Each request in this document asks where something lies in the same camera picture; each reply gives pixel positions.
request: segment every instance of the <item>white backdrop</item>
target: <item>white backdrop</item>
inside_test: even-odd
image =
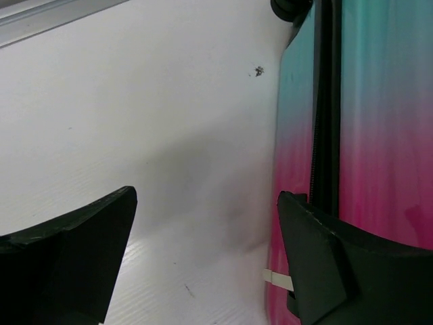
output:
[[[289,29],[267,0],[132,0],[0,49],[0,233],[133,185],[106,324],[266,324]]]

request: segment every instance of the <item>black caster wheel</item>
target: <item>black caster wheel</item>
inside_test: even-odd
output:
[[[271,0],[271,8],[279,19],[293,22],[299,15],[308,11],[312,3],[312,0]]]

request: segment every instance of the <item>black zipper track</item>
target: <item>black zipper track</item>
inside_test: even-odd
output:
[[[338,217],[342,0],[316,0],[315,5],[315,124],[309,202]]]

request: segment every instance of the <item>small dark debris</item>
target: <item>small dark debris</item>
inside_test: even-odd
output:
[[[184,284],[185,288],[188,290],[188,293],[191,297],[195,298],[196,296],[192,293],[191,289],[188,288],[188,286],[186,284]]]
[[[258,66],[254,70],[256,71],[256,77],[261,76],[265,72],[265,69],[262,66]]]

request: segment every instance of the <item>gradient suitcase shell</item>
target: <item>gradient suitcase shell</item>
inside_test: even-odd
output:
[[[433,249],[433,1],[342,0],[338,210],[342,220]],[[314,4],[281,61],[274,200],[309,193]],[[276,207],[268,268],[288,274]],[[267,284],[273,325],[300,324]]]

